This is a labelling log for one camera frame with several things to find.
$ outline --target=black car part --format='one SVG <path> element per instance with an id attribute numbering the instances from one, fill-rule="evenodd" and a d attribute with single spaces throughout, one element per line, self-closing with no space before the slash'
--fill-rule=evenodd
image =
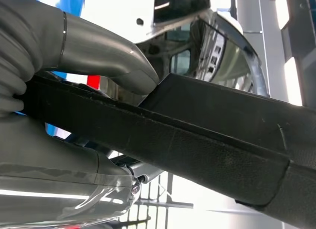
<path id="1" fill-rule="evenodd" d="M 173 74 L 142 108 L 41 77 L 21 98 L 36 119 L 296 227 L 316 226 L 313 110 Z"/>

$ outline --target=robotic arm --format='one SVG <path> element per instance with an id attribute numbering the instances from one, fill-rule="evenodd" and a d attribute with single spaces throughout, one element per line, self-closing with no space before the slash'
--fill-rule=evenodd
<path id="1" fill-rule="evenodd" d="M 35 0 L 0 0 L 0 44 L 1 226 L 95 223 L 121 215 L 138 198 L 130 171 L 48 136 L 38 121 L 15 114 L 23 103 L 13 97 L 41 69 L 106 76 L 149 94 L 159 79 L 136 45 Z"/>

